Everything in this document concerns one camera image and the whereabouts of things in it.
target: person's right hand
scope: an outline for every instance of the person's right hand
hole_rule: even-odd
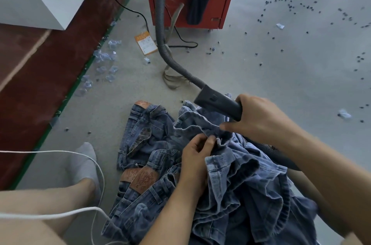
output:
[[[221,123],[222,130],[238,133],[258,143],[277,147],[288,137],[302,130],[266,98],[241,94],[236,101],[242,104],[241,121]]]

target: person's left hand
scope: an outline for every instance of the person's left hand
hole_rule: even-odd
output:
[[[197,198],[207,185],[205,158],[210,156],[215,142],[213,135],[207,138],[205,134],[198,134],[183,149],[179,185],[187,187]]]

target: gray sock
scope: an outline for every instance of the gray sock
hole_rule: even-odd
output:
[[[78,149],[75,150],[75,152],[87,155],[96,161],[94,148],[88,142],[84,142]],[[95,199],[100,199],[101,191],[98,175],[96,173],[96,165],[92,160],[90,160],[86,156],[71,154],[69,162],[69,172],[71,174],[72,183],[74,185],[82,179],[92,179],[95,183]]]

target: forearm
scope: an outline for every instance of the forearm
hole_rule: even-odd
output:
[[[296,188],[307,198],[317,203],[319,208],[318,215],[332,228],[337,234],[346,237],[350,233],[346,223],[331,209],[330,204],[320,194],[314,184],[304,175],[303,172],[287,170],[289,178],[293,181]]]
[[[364,244],[371,244],[371,175],[309,133],[291,132],[282,150]]]
[[[192,187],[179,182],[140,245],[187,245],[197,202]]]

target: white cord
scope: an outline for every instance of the white cord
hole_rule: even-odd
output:
[[[86,208],[81,208],[81,209],[69,211],[69,212],[66,212],[66,213],[53,214],[53,215],[25,215],[25,214],[0,213],[0,219],[50,220],[50,219],[64,218],[64,217],[75,215],[75,214],[78,214],[78,213],[94,210],[94,211],[100,212],[102,215],[104,215],[104,217],[107,220],[109,220],[109,222],[111,223],[112,220],[106,215],[106,213],[101,208],[99,208],[100,202],[102,201],[102,197],[103,197],[103,194],[104,194],[104,189],[105,189],[105,180],[104,180],[103,171],[100,168],[99,164],[93,158],[91,158],[90,156],[85,155],[85,154],[81,154],[81,153],[78,153],[78,152],[66,151],[66,150],[45,150],[45,151],[4,151],[4,150],[0,150],[0,153],[23,153],[23,154],[25,154],[25,153],[44,153],[44,152],[67,152],[67,153],[78,154],[78,155],[82,155],[82,156],[85,156],[85,157],[89,158],[90,160],[92,160],[97,165],[97,167],[100,171],[100,174],[102,175],[102,179],[103,179],[102,195],[100,196],[98,207],[86,207]],[[93,241],[93,226],[94,226],[95,217],[97,215],[97,212],[94,215],[92,226],[91,226],[91,229],[90,229],[90,239],[91,239],[92,245],[95,245],[95,243]],[[121,235],[123,234],[120,228],[118,228],[115,224],[113,224],[113,226],[121,233]],[[127,244],[126,242],[122,242],[122,241],[112,241],[112,242],[109,242],[105,245],[110,245],[110,244],[114,244],[114,243]]]

